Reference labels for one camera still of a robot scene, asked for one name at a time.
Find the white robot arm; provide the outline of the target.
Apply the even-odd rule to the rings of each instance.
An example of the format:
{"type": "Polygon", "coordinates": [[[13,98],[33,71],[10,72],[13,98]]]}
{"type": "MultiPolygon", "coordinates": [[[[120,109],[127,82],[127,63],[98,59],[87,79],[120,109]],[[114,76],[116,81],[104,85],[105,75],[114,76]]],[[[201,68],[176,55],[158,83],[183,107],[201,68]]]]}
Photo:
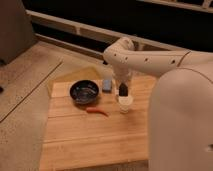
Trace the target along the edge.
{"type": "Polygon", "coordinates": [[[148,109],[149,171],[213,171],[213,52],[137,51],[123,37],[104,50],[115,78],[155,76],[148,109]]]}

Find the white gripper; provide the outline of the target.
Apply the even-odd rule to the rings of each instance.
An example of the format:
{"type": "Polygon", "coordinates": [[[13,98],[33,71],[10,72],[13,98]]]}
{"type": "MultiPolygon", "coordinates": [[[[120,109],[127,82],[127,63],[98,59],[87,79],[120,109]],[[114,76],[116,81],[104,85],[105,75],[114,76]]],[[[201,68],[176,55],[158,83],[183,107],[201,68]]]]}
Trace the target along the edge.
{"type": "Polygon", "coordinates": [[[132,71],[130,69],[115,69],[113,77],[116,84],[115,95],[119,96],[119,86],[124,83],[128,87],[128,96],[130,96],[132,71]]]}

